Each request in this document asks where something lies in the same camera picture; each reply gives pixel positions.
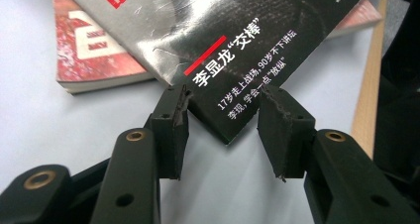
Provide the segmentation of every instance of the red line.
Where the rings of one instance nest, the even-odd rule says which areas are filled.
[[[192,65],[190,65],[184,72],[185,75],[189,75],[204,59],[208,58],[217,48],[220,47],[226,41],[226,36],[220,37],[216,43],[214,43],[203,55],[201,55]]]

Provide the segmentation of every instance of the book cover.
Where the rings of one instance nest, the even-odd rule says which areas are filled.
[[[75,0],[229,144],[360,0]]]
[[[73,0],[52,1],[56,81],[67,92],[86,92],[153,78]]]
[[[382,19],[369,0],[361,0],[355,8],[337,25],[327,39],[343,36],[364,28],[372,27]]]

